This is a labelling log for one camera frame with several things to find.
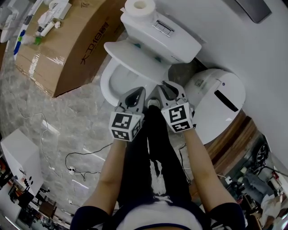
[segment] toilet lid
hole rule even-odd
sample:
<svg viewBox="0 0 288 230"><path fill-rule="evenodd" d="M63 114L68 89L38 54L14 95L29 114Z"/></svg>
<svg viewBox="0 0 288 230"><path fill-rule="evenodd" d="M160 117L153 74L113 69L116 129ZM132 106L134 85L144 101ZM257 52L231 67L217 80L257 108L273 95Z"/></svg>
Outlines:
<svg viewBox="0 0 288 230"><path fill-rule="evenodd" d="M163 80L163 75L170 65L158 61L156 56L144 52L143 49L128 40L106 42L104 47L108 54L135 74L148 78L156 84Z"/></svg>

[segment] white wall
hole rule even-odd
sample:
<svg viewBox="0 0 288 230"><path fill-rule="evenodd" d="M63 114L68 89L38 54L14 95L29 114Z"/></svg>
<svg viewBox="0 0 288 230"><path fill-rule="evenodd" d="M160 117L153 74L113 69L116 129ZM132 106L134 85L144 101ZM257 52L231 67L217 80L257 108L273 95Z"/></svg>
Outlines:
<svg viewBox="0 0 288 230"><path fill-rule="evenodd" d="M288 8L265 0L273 12L260 24L222 0L156 0L191 34L206 41L197 56L207 67L234 72L246 88L245 112L288 167Z"/></svg>
<svg viewBox="0 0 288 230"><path fill-rule="evenodd" d="M0 209L2 210L4 216L8 217L12 222L15 223L20 213L21 207L10 200L8 195L10 189L11 186L6 184L0 190Z"/></svg>

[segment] toilet tank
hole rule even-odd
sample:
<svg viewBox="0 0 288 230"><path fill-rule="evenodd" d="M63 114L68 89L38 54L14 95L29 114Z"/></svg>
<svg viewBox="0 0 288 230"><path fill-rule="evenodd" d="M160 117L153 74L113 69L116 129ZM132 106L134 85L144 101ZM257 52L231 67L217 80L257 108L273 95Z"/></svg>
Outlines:
<svg viewBox="0 0 288 230"><path fill-rule="evenodd" d="M151 22L141 23L126 12L121 21L131 40L170 64L189 63L201 49L190 34L158 12Z"/></svg>

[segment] power strip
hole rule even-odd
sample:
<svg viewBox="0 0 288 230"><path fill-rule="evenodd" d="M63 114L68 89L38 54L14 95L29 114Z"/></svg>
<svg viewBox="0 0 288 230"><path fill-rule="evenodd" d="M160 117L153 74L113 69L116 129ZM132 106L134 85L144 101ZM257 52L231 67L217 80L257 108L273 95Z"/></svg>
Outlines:
<svg viewBox="0 0 288 230"><path fill-rule="evenodd" d="M70 166L70 167L69 167L69 173L70 173L71 175L74 175L74 173L75 173L75 168L74 168L73 166Z"/></svg>
<svg viewBox="0 0 288 230"><path fill-rule="evenodd" d="M227 183L228 185L232 183L232 180L231 180L231 177L230 177L230 176L227 177L227 178L225 179L225 181L226 181L226 183Z"/></svg>

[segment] flush button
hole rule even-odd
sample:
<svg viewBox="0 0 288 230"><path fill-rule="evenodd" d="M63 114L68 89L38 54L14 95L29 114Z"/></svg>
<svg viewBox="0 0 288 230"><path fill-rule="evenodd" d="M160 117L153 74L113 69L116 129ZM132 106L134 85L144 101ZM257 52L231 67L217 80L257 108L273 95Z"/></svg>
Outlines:
<svg viewBox="0 0 288 230"><path fill-rule="evenodd" d="M170 28L168 25L165 23L161 22L160 20L157 20L155 24L153 25L154 28L165 34L166 36L170 37L174 30Z"/></svg>

